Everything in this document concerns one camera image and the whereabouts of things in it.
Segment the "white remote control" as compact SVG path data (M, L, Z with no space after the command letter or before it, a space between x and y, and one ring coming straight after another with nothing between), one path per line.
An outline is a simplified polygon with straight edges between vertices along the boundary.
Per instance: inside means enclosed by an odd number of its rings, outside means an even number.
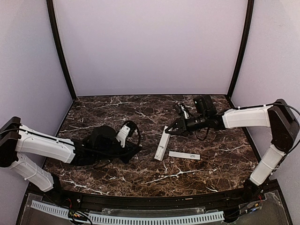
M154 156L154 159L162 161L163 157L165 155L166 149L167 149L167 145L169 143L169 139L170 139L170 134L166 133L165 130L168 128L168 126L164 127L159 145L157 147L157 151L156 154Z

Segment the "white battery cover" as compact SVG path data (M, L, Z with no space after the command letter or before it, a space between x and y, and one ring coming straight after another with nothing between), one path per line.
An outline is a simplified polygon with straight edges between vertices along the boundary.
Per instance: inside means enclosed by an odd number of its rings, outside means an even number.
M175 151L169 151L169 156L174 158L184 158L184 159L194 159L194 160L200 160L199 154L192 154L192 153L182 153L182 152L175 152Z

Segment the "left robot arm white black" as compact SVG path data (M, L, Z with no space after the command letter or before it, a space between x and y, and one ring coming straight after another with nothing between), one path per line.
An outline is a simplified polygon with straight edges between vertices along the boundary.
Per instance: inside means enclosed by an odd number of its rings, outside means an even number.
M119 131L102 125L83 140L58 138L28 128L19 117L12 117L0 129L0 166L14 170L43 192L61 191L59 178L46 172L26 153L53 158L74 166L88 166L103 159L128 163L141 150L141 133L131 120Z

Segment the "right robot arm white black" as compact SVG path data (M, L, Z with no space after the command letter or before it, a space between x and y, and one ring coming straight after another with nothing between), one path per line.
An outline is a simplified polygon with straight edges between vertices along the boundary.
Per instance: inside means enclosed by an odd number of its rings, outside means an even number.
M226 130L245 127L268 127L271 129L270 147L257 167L243 184L242 199L253 200L262 190L263 183L279 168L287 155L299 144L296 140L300 124L283 99L266 105L246 106L226 109L218 112L209 95L200 95L193 99L198 112L190 114L184 104L174 108L179 118L171 123L165 132L170 135L187 136L203 128L210 130Z

